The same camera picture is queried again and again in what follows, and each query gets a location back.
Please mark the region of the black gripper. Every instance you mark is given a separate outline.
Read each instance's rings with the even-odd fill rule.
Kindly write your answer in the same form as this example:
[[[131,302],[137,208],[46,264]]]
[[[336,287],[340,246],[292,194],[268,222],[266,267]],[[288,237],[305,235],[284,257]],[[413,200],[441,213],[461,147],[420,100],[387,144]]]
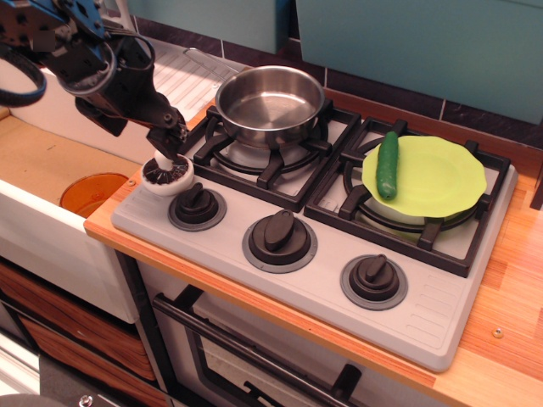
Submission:
[[[119,136],[130,122],[150,130],[152,146],[177,161],[187,127],[179,110],[154,86],[155,51],[141,36],[113,36],[109,70],[95,86],[75,94],[76,108],[95,124]]]

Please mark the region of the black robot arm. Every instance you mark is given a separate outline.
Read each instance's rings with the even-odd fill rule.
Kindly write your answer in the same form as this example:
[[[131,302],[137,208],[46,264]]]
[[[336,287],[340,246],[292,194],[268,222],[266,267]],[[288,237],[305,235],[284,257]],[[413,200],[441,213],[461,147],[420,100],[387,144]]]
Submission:
[[[113,136],[134,122],[164,157],[179,162],[187,127],[182,114],[154,86],[149,40],[100,14],[97,1],[3,1],[1,59],[31,80],[33,90],[1,91],[2,105],[40,101],[49,69],[77,110]]]

